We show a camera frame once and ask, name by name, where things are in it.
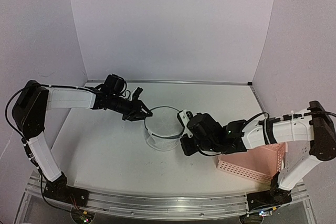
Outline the white mesh laundry bag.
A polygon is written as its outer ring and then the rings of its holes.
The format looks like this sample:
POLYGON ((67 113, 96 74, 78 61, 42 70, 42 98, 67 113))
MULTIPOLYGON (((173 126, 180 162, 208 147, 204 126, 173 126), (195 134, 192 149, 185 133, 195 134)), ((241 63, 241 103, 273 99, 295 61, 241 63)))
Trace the white mesh laundry bag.
POLYGON ((156 106, 151 112, 153 115, 144 120, 147 145, 161 152, 173 150, 184 131, 177 119, 179 110, 171 106, 156 106))

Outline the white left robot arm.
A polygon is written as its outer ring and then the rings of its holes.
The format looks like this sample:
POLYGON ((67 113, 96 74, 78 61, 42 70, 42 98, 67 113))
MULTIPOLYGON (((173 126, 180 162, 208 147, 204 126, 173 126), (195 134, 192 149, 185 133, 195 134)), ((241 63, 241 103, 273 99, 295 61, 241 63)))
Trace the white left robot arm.
POLYGON ((140 100, 143 89, 138 87, 129 96, 127 82, 110 74, 96 87, 75 87, 41 84, 29 80, 15 95, 12 117, 29 159, 37 166, 46 181, 52 183, 50 193, 59 201, 70 197, 66 177, 56 163, 45 139, 46 113, 53 109, 111 110, 124 121, 142 121, 153 113, 140 100))

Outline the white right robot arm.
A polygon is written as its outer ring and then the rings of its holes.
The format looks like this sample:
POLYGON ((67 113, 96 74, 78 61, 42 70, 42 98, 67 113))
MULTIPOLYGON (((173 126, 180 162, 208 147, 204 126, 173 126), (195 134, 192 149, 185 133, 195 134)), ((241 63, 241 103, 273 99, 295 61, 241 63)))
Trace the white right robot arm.
POLYGON ((264 200, 275 205, 322 162, 335 159, 335 113, 326 111, 320 102, 279 117, 261 112, 248 120, 231 121, 222 126, 208 113, 193 115, 188 110, 177 113, 183 128, 180 139, 184 155, 230 155, 261 146, 289 142, 307 142, 308 146, 288 168, 276 177, 275 185, 265 191, 264 200))

